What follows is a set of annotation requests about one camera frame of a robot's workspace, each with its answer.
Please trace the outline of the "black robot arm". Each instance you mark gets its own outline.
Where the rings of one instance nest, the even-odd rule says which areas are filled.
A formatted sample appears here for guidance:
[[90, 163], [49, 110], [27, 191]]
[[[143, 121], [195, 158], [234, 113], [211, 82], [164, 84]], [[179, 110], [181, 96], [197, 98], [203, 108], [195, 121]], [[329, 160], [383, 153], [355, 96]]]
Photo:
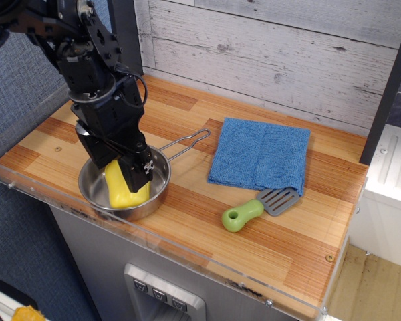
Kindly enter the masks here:
[[76, 133], [92, 162], [117, 161], [131, 192], [152, 180], [150, 147], [139, 129], [148, 90], [120, 62], [116, 34], [92, 1], [0, 1], [0, 47], [23, 33], [63, 76], [77, 116]]

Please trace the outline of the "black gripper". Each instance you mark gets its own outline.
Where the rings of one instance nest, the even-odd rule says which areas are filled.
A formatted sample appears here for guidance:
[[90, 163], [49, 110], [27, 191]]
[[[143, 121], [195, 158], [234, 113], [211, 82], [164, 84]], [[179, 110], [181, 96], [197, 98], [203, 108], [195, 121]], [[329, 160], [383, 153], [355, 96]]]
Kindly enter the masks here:
[[76, 134], [91, 161], [99, 168], [119, 159], [132, 193], [153, 179], [152, 152], [138, 125], [144, 103], [134, 76], [111, 78], [103, 90], [70, 92], [72, 112], [78, 117]]

